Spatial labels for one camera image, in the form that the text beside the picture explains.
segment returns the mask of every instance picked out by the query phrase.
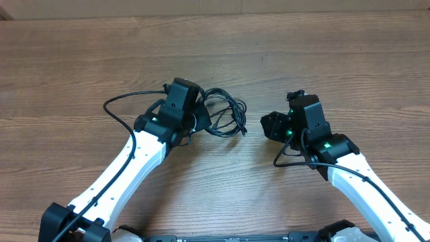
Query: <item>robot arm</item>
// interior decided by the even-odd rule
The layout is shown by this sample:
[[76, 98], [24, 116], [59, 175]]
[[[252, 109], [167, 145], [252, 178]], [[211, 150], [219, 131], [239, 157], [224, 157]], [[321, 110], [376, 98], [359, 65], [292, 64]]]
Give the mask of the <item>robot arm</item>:
[[[184, 137], [211, 125], [204, 98], [197, 100], [198, 93], [204, 94], [200, 86], [175, 78], [172, 85], [164, 87], [163, 92], [157, 93], [166, 93], [167, 99], [160, 99], [145, 114], [137, 117], [125, 147], [99, 178], [66, 208], [52, 203], [45, 211], [40, 222], [39, 242], [74, 241], [74, 234], [69, 231], [85, 232], [84, 242], [112, 241], [111, 232], [116, 219], [143, 179], [172, 148], [181, 144]], [[154, 114], [158, 106], [159, 113]], [[124, 165], [126, 167], [118, 176]], [[133, 241], [130, 235], [128, 233], [126, 239]]]
[[[331, 133], [330, 124], [325, 120], [316, 95], [306, 95], [300, 90], [288, 93], [287, 100], [290, 105], [288, 114], [272, 112], [261, 118], [265, 136], [285, 143], [273, 163], [276, 167], [308, 165], [311, 169], [317, 169], [326, 181], [331, 182], [353, 202], [382, 241], [423, 241], [419, 236], [424, 240], [430, 239], [430, 225], [413, 214], [385, 186], [372, 171], [359, 148], [344, 134]], [[291, 149], [300, 151], [306, 162], [276, 164], [277, 158], [285, 153], [288, 145]], [[342, 167], [361, 174], [361, 177], [340, 169]], [[374, 182], [388, 199], [364, 178]], [[399, 213], [410, 222], [411, 227], [406, 225], [407, 222], [402, 220]], [[325, 239], [330, 241], [333, 237], [336, 239], [334, 241], [355, 241], [363, 235], [350, 233], [333, 236], [341, 229], [344, 228], [325, 233]]]
[[[336, 165], [358, 171], [369, 177], [384, 191], [406, 219], [415, 226], [424, 240], [430, 239], [430, 224], [415, 215], [391, 192], [372, 171], [361, 153], [358, 155], [350, 153], [342, 156], [337, 159]], [[385, 198], [368, 182], [363, 182], [360, 177], [334, 167], [329, 167], [327, 173], [329, 182], [351, 200], [382, 241], [419, 241]]]
[[[166, 144], [158, 142], [156, 136], [145, 131], [134, 132], [134, 135], [137, 148], [134, 158], [119, 178], [97, 201], [97, 206], [92, 206], [83, 215], [84, 218], [90, 221], [97, 219], [104, 221], [103, 227], [110, 231], [113, 231], [116, 219], [137, 187], [156, 166], [161, 164], [166, 154]], [[75, 207], [73, 209], [74, 213], [79, 214], [88, 202], [113, 178], [130, 155], [131, 146], [132, 139], [130, 137], [120, 154], [99, 178], [80, 196], [69, 203], [69, 206]]]

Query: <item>wooden table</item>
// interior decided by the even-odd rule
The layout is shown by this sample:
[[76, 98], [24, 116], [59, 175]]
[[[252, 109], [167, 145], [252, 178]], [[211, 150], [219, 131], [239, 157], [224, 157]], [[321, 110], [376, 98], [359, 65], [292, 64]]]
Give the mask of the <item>wooden table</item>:
[[[102, 103], [174, 77], [246, 101], [246, 137], [200, 132], [138, 188], [118, 225], [145, 235], [239, 235], [369, 224], [305, 167], [278, 169], [259, 123], [287, 91], [320, 97], [387, 186], [430, 221], [430, 11], [0, 22], [0, 241], [35, 241], [128, 138]], [[132, 124], [159, 96], [111, 109]], [[301, 158], [282, 158], [301, 161]]]

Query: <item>black cable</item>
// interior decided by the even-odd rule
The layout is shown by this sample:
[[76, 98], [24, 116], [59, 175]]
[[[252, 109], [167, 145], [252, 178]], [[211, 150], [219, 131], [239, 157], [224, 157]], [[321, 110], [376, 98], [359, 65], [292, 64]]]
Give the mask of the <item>black cable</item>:
[[389, 203], [389, 205], [392, 207], [392, 209], [397, 213], [397, 215], [402, 219], [402, 221], [405, 223], [406, 227], [412, 231], [412, 233], [418, 238], [419, 241], [421, 242], [425, 242], [424, 238], [418, 233], [418, 231], [416, 230], [415, 226], [413, 224], [411, 224], [406, 217], [401, 213], [401, 211], [397, 208], [397, 206], [393, 203], [393, 201], [391, 201], [391, 199], [387, 196], [387, 194], [378, 186], [376, 185], [369, 177], [362, 175], [354, 170], [348, 169], [346, 167], [340, 166], [340, 165], [333, 165], [333, 164], [328, 164], [328, 163], [319, 163], [319, 162], [294, 162], [294, 163], [286, 163], [286, 164], [277, 164], [276, 161], [279, 159], [279, 157], [281, 156], [281, 154], [285, 151], [285, 149], [288, 147], [288, 145], [290, 144], [291, 140], [293, 139], [294, 133], [291, 135], [290, 139], [288, 140], [288, 142], [285, 143], [284, 147], [282, 147], [282, 149], [279, 151], [279, 153], [276, 155], [276, 158], [273, 160], [273, 165], [275, 167], [293, 167], [293, 166], [299, 166], [299, 165], [315, 165], [315, 166], [325, 166], [325, 167], [334, 167], [337, 169], [341, 169], [343, 171], [347, 171], [349, 173], [352, 173], [353, 175], [356, 175], [357, 177], [362, 178], [363, 182], [368, 182], [370, 185], [372, 185], [381, 195], [382, 197], [385, 198], [385, 200], [387, 201], [387, 203]]
[[122, 124], [122, 126], [124, 126], [128, 132], [130, 133], [131, 137], [132, 137], [132, 150], [126, 160], [126, 162], [122, 165], [121, 169], [118, 170], [118, 172], [115, 174], [115, 176], [104, 186], [103, 189], [101, 189], [101, 191], [91, 199], [90, 203], [88, 203], [88, 205], [86, 205], [86, 207], [84, 207], [84, 209], [82, 209], [82, 211], [52, 240], [52, 242], [58, 242], [67, 232], [70, 231], [70, 229], [75, 225], [75, 223], [94, 205], [97, 203], [97, 201], [99, 200], [99, 198], [101, 198], [101, 196], [108, 190], [108, 188], [117, 180], [117, 178], [121, 175], [121, 173], [125, 170], [125, 168], [127, 167], [127, 165], [129, 164], [129, 162], [131, 161], [131, 159], [134, 157], [134, 152], [136, 150], [136, 137], [133, 133], [133, 129], [131, 129], [129, 127], [129, 125], [127, 125], [127, 123], [125, 123], [124, 121], [122, 121], [119, 117], [117, 117], [115, 114], [111, 113], [108, 108], [106, 107], [109, 103], [116, 101], [120, 98], [123, 97], [130, 97], [132, 95], [141, 95], [141, 94], [154, 94], [154, 93], [165, 93], [164, 91], [137, 91], [137, 92], [133, 92], [133, 93], [127, 93], [127, 94], [123, 94], [123, 95], [119, 95], [118, 97], [114, 97], [111, 98], [109, 100], [107, 100], [104, 104], [103, 104], [103, 109], [105, 110], [105, 112], [107, 114], [109, 114], [112, 118], [114, 118], [114, 120], [118, 121], [120, 124]]
[[[213, 118], [219, 115], [217, 121], [212, 125], [212, 127], [208, 127], [205, 129], [206, 132], [222, 138], [232, 137], [238, 132], [242, 132], [242, 135], [244, 136], [247, 132], [247, 129], [245, 128], [245, 124], [247, 122], [247, 117], [245, 116], [245, 112], [247, 111], [246, 103], [240, 99], [234, 99], [230, 94], [228, 94], [225, 90], [221, 88], [211, 88], [205, 91], [204, 94], [199, 98], [199, 102], [205, 102], [212, 98], [225, 100], [228, 103], [228, 107], [223, 110], [217, 111], [210, 116], [211, 118]], [[232, 121], [230, 121], [228, 124], [218, 126], [221, 117], [228, 110], [232, 110]], [[236, 126], [233, 129], [227, 131], [220, 130], [229, 126], [232, 123], [236, 123]]]
[[281, 157], [281, 155], [285, 152], [285, 149], [288, 147], [288, 145], [290, 145], [291, 140], [293, 140], [294, 138], [294, 133], [291, 133], [290, 138], [288, 139], [288, 141], [284, 144], [284, 146], [282, 147], [282, 149], [277, 153], [275, 159], [273, 160], [273, 165], [276, 167], [280, 167], [276, 164], [276, 161]]
[[286, 156], [291, 156], [291, 157], [302, 157], [303, 156], [302, 154], [297, 154], [297, 155], [287, 154], [285, 151], [282, 154], [286, 155]]

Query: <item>black motor bracket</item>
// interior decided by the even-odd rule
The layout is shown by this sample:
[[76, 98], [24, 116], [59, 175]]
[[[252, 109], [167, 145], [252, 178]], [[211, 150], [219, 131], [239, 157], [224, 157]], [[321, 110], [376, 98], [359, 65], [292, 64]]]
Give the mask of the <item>black motor bracket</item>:
[[287, 93], [290, 110], [287, 114], [272, 112], [261, 118], [267, 138], [286, 143], [293, 135], [291, 149], [300, 151], [311, 169], [317, 169], [328, 181], [328, 167], [311, 165], [314, 162], [336, 164], [337, 158], [350, 153], [359, 154], [358, 147], [344, 134], [332, 134], [325, 120], [317, 95], [303, 90]]
[[[203, 89], [191, 81], [176, 77], [171, 85], [164, 84], [166, 99], [155, 102], [134, 121], [134, 130], [157, 136], [166, 142], [166, 155], [181, 144], [184, 137], [209, 127], [212, 123], [203, 102], [197, 102]], [[153, 111], [160, 107], [158, 114]]]

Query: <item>wire bundle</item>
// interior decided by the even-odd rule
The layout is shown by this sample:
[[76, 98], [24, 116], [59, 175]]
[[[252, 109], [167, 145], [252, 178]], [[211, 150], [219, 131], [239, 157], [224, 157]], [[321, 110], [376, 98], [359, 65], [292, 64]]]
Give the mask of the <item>wire bundle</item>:
[[[218, 116], [218, 119], [211, 127], [205, 129], [206, 132], [221, 138], [230, 138], [239, 132], [241, 132], [244, 136], [245, 133], [248, 132], [245, 128], [245, 124], [247, 123], [247, 117], [245, 116], [245, 112], [247, 111], [247, 105], [245, 104], [245, 102], [240, 99], [234, 99], [230, 94], [228, 94], [225, 90], [221, 88], [208, 89], [204, 92], [203, 96], [200, 97], [199, 102], [204, 103], [205, 101], [214, 98], [223, 99], [228, 103], [228, 107], [210, 115], [211, 118]], [[232, 120], [227, 124], [219, 126], [218, 124], [220, 122], [220, 119], [228, 110], [232, 110]], [[226, 128], [233, 123], [236, 123], [236, 126], [233, 129], [228, 131], [220, 130], [222, 128]]]

